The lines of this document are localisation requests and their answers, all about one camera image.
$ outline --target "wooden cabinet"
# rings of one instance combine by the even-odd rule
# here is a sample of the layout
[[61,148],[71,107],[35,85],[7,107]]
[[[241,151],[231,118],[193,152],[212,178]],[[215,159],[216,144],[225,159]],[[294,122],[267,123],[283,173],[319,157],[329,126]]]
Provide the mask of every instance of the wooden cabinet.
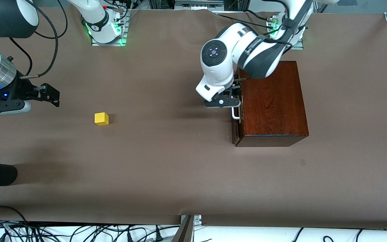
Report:
[[[240,78],[249,76],[242,70]],[[295,61],[281,61],[264,79],[241,81],[240,120],[232,120],[237,147],[288,147],[308,136],[307,118]]]

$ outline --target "wooden box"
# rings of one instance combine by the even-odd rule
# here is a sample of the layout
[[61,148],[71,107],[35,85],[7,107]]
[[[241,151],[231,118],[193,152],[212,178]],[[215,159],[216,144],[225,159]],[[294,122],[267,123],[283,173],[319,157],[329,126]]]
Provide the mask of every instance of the wooden box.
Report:
[[[249,76],[242,70],[240,78]],[[237,147],[288,147],[308,136],[307,118],[295,61],[281,61],[264,79],[241,81],[240,120],[232,120]]]

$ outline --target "yellow cube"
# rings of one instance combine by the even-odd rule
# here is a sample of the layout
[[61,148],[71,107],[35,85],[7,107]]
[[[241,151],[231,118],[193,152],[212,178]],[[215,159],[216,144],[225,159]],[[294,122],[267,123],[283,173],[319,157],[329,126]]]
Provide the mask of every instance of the yellow cube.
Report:
[[95,113],[95,123],[99,126],[109,125],[109,115],[104,112]]

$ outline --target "gray floor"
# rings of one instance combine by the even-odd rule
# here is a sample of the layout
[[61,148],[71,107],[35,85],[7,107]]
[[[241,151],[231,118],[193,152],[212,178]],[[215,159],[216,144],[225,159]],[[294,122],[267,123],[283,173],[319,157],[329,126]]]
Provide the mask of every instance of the gray floor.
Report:
[[325,12],[328,13],[384,13],[387,12],[387,0],[345,0],[343,3],[352,4],[356,2],[357,6],[341,6],[338,4],[330,5]]

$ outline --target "brown table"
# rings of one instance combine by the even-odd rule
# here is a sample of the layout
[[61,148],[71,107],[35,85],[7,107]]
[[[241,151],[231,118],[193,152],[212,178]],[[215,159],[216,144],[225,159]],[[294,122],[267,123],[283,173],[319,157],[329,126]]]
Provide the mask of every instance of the brown table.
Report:
[[[62,30],[60,9],[45,11]],[[0,117],[0,163],[20,171],[18,185],[0,187],[0,205],[29,220],[168,224],[196,213],[209,225],[387,227],[382,15],[312,15],[305,50],[284,56],[298,63],[310,136],[288,148],[238,148],[229,110],[205,109],[195,92],[200,49],[230,20],[142,11],[126,47],[100,48],[68,13],[55,66],[33,80],[58,88],[60,107],[33,102],[30,113]],[[39,30],[51,33],[43,20]],[[33,74],[47,67],[53,41],[19,43]],[[9,40],[0,52],[27,69]],[[95,125],[97,112],[112,124]]]

